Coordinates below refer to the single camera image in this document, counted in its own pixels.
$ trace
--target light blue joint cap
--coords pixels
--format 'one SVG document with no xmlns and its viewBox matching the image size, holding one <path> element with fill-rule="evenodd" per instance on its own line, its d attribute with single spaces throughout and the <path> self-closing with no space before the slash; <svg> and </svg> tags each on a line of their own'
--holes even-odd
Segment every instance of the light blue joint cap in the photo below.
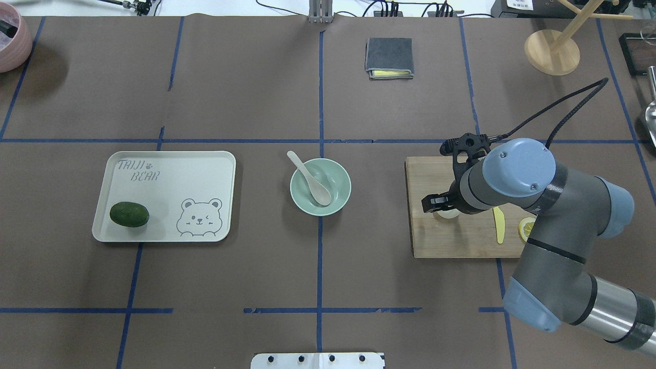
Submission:
<svg viewBox="0 0 656 369">
<path fill-rule="evenodd" d="M 608 226 L 606 226 L 606 229 L 599 235 L 599 237 L 613 238 L 622 233 L 624 227 L 631 223 L 635 204 L 633 202 L 633 197 L 627 190 L 616 184 L 612 184 L 601 177 L 597 178 L 604 182 L 606 188 L 608 188 L 608 194 L 611 196 L 611 217 L 608 221 Z"/>
<path fill-rule="evenodd" d="M 560 319 L 515 278 L 510 278 L 503 306 L 512 316 L 539 330 L 552 333 L 560 326 Z"/>
<path fill-rule="evenodd" d="M 498 193 L 525 198 L 542 192 L 556 174 L 551 151 L 533 139 L 514 139 L 495 147 L 483 161 L 483 177 Z"/>
</svg>

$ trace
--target pink container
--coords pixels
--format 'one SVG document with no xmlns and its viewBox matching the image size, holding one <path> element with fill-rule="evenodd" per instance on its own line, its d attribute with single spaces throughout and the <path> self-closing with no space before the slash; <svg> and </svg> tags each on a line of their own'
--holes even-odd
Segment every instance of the pink container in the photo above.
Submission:
<svg viewBox="0 0 656 369">
<path fill-rule="evenodd" d="M 25 63 L 32 50 L 32 36 L 23 17 L 11 5 L 0 3 L 0 19 L 18 27 L 12 39 L 0 33 L 0 73 L 2 73 Z"/>
</svg>

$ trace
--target yellow knife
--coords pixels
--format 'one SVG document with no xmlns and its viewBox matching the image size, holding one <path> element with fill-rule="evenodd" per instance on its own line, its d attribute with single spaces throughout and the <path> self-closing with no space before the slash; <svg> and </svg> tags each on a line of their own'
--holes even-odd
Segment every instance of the yellow knife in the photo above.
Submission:
<svg viewBox="0 0 656 369">
<path fill-rule="evenodd" d="M 497 228 L 497 243 L 501 245 L 503 236 L 506 235 L 506 217 L 498 206 L 492 208 L 492 214 L 494 214 L 494 224 Z"/>
</svg>

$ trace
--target bear drawing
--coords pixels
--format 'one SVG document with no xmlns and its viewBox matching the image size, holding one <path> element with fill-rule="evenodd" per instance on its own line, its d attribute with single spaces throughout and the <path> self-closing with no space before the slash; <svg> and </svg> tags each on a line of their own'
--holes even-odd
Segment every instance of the bear drawing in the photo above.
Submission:
<svg viewBox="0 0 656 369">
<path fill-rule="evenodd" d="M 206 233 L 216 233 L 221 229 L 223 221 L 219 215 L 221 200 L 213 198 L 209 202 L 196 202 L 188 198 L 182 202 L 182 215 L 178 220 L 180 236 L 189 233 L 192 236 L 204 236 Z"/>
</svg>

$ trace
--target round wooden base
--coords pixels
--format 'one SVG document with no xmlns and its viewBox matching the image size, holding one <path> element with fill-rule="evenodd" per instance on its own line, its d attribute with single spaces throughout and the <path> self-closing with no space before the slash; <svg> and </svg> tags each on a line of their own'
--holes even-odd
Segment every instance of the round wooden base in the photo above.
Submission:
<svg viewBox="0 0 656 369">
<path fill-rule="evenodd" d="M 579 65 L 581 52 L 572 39 L 568 39 L 555 53 L 551 53 L 550 46 L 560 34 L 556 30 L 541 30 L 530 35 L 524 43 L 526 57 L 542 73 L 564 76 Z"/>
</svg>

